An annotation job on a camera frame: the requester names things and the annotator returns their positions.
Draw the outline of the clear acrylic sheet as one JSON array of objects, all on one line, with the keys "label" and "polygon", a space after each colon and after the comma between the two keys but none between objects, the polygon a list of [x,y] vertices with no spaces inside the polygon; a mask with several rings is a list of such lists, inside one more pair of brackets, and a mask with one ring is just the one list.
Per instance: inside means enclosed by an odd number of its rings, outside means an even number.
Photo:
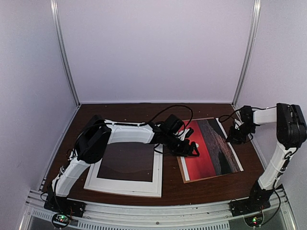
[{"label": "clear acrylic sheet", "polygon": [[142,143],[114,143],[107,146],[97,177],[102,179],[151,182],[154,147]]}]

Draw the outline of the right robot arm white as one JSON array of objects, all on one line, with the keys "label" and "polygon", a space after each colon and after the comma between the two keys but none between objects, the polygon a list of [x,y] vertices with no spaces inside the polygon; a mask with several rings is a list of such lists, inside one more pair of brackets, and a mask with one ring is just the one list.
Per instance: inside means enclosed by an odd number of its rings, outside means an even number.
[{"label": "right robot arm white", "polygon": [[297,104],[277,103],[276,106],[266,109],[244,105],[237,111],[241,122],[234,120],[226,139],[232,144],[246,143],[247,136],[254,134],[256,127],[276,124],[275,152],[256,182],[261,191],[272,191],[293,155],[307,139],[307,124],[302,109]]}]

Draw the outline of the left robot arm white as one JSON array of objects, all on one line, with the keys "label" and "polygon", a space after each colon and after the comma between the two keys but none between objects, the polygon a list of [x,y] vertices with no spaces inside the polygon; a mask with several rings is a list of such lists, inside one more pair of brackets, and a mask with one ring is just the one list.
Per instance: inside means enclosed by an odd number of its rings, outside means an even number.
[{"label": "left robot arm white", "polygon": [[77,137],[68,162],[60,168],[57,177],[47,188],[51,206],[59,213],[69,209],[69,202],[64,198],[82,173],[103,158],[109,144],[161,144],[175,156],[198,157],[200,153],[197,144],[188,139],[194,130],[181,130],[183,125],[184,122],[175,115],[170,115],[165,121],[158,123],[115,122],[94,115]]}]

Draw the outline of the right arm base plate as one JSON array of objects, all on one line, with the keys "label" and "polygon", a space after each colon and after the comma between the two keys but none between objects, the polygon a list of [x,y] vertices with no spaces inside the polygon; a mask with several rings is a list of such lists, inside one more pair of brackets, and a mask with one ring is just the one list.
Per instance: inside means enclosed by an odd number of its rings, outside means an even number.
[{"label": "right arm base plate", "polygon": [[274,190],[262,189],[256,181],[252,186],[249,197],[229,203],[233,217],[250,214],[271,207],[269,199]]}]

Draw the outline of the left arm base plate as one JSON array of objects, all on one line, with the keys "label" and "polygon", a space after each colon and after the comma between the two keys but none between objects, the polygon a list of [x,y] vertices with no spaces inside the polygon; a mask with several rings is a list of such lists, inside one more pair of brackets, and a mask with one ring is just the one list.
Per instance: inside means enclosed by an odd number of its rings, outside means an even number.
[{"label": "left arm base plate", "polygon": [[44,209],[79,218],[83,217],[85,206],[86,204],[84,202],[55,196],[52,189],[47,191],[47,198],[44,203]]}]

